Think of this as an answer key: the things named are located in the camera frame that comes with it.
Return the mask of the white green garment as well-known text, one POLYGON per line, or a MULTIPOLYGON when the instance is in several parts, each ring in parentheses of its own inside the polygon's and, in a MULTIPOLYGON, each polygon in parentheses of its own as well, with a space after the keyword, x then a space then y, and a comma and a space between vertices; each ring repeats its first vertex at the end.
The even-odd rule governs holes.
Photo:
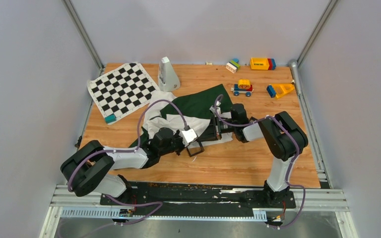
POLYGON ((232 101, 222 84, 179 97, 174 96, 171 92, 155 92, 150 100, 150 103, 155 103, 155 105, 142 114, 141 144, 145 140, 153 138, 155 133, 163 127, 173 131, 183 129, 184 121, 198 135, 201 135, 210 123, 213 116, 210 108, 219 95, 223 95, 223 98, 218 108, 222 113, 229 113, 232 101))

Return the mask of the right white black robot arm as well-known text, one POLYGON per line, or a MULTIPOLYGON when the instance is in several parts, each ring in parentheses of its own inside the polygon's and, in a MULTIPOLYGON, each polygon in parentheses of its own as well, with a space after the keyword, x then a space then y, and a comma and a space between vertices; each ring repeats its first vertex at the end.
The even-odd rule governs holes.
POLYGON ((264 119, 248 118, 243 104, 233 104, 229 119, 213 112, 208 127, 198 138, 198 143, 218 141, 225 133, 233 133, 242 143, 263 138, 272 155, 273 163, 268 179, 264 183, 264 202, 276 207, 283 201, 283 192, 291 184, 289 177, 297 157, 308 145, 308 138, 293 118, 282 111, 264 119))

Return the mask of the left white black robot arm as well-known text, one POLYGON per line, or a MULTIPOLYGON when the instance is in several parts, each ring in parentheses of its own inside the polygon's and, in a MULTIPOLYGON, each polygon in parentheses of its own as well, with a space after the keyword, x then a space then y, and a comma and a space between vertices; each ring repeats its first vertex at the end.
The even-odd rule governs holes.
POLYGON ((64 161, 60 170, 68 181, 69 191, 76 196, 98 192, 126 205, 132 199, 127 180, 123 176, 113 176, 109 171, 150 168, 164 155, 179 155, 196 139, 196 132, 189 127, 176 132, 163 127, 153 138, 141 142, 138 149, 112 148, 92 140, 64 161))

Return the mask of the toy car with yellow top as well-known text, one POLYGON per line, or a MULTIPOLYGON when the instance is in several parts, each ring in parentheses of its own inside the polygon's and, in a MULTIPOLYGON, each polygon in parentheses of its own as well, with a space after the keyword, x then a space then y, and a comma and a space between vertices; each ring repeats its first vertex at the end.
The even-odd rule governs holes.
POLYGON ((234 96, 244 94, 246 97, 250 97, 253 90, 253 85, 248 79, 240 79, 233 87, 231 87, 234 96))

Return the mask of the white wedge-shaped stand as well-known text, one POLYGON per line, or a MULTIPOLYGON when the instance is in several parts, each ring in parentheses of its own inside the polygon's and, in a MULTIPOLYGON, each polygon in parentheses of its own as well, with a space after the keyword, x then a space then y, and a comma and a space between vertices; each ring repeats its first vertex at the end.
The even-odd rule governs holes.
POLYGON ((168 57, 161 58, 158 68, 158 87, 163 92, 173 92, 181 83, 168 57))

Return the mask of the teal small block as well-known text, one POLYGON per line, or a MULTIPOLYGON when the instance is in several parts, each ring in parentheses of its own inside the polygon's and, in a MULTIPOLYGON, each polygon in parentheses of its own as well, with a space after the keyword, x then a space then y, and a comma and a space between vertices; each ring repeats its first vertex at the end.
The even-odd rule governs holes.
POLYGON ((104 120, 105 120, 105 123, 107 123, 107 124, 111 124, 111 123, 114 123, 117 121, 116 116, 114 114, 111 114, 111 115, 105 117, 104 120))

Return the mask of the white green blue bricks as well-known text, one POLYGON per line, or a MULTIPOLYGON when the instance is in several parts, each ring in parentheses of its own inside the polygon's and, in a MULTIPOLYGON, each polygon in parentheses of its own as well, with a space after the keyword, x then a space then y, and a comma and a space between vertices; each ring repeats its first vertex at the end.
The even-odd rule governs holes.
POLYGON ((240 69, 239 60, 234 58, 226 63, 226 69, 232 73, 236 73, 240 69))

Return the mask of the checkerboard calibration sheet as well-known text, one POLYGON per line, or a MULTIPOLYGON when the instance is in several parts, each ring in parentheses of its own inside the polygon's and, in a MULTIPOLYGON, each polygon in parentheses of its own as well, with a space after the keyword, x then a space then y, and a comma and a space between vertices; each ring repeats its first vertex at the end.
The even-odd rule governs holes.
POLYGON ((125 63, 94 80, 88 92, 103 118, 119 121, 147 105, 158 84, 140 63, 125 63))

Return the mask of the yellow blue toy scoop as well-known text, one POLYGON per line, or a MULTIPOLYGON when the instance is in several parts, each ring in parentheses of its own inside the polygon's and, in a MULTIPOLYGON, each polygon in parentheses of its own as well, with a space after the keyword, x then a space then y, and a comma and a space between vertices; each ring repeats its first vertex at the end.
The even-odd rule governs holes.
POLYGON ((279 99, 294 91, 295 86, 292 83, 269 84, 266 90, 271 98, 279 99))

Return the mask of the yellow red blue brick box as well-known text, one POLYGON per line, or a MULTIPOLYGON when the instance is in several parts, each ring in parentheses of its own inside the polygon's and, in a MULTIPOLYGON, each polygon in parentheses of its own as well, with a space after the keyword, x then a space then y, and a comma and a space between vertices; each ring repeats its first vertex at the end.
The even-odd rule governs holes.
POLYGON ((252 70, 275 70, 276 62, 272 58, 251 58, 250 67, 252 70))

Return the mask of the grey metal pipe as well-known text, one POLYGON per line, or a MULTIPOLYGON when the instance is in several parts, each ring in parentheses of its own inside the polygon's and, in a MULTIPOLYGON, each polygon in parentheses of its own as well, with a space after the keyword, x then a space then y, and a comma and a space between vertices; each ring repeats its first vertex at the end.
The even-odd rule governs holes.
POLYGON ((288 66, 290 68, 290 71, 293 77, 296 94, 297 96, 301 97, 303 94, 303 91, 302 91, 303 88, 302 88, 302 81, 301 81, 301 76, 299 72, 298 62, 295 59, 292 59, 288 62, 288 66))

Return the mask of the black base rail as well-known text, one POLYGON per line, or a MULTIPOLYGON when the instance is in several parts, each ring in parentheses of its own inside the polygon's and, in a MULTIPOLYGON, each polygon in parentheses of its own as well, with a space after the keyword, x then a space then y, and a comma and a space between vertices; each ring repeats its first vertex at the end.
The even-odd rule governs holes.
POLYGON ((257 209, 284 212, 296 207, 289 189, 180 183, 129 183, 122 176, 104 179, 95 189, 102 205, 132 206, 136 216, 251 217, 257 209))

